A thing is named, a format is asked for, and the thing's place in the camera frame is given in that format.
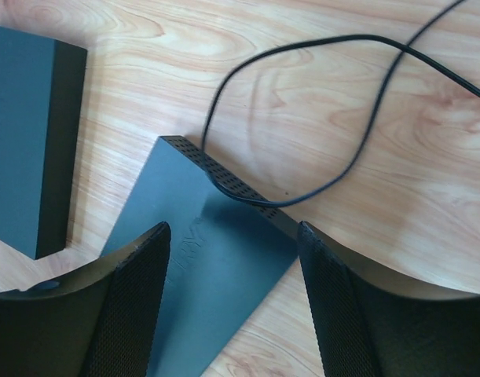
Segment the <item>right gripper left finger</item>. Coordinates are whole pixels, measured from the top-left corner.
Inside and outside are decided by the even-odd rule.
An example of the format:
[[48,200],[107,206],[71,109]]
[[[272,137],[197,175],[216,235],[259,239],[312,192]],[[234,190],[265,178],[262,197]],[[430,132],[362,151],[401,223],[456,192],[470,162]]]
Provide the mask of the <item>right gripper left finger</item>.
[[169,257],[160,222],[76,270],[0,292],[0,376],[144,376]]

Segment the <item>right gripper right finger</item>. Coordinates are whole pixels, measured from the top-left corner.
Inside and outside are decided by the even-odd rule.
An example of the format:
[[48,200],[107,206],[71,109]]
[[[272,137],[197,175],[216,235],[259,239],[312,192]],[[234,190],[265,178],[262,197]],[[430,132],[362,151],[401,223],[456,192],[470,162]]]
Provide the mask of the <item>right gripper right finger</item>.
[[352,251],[308,222],[297,247],[327,376],[480,376],[480,295]]

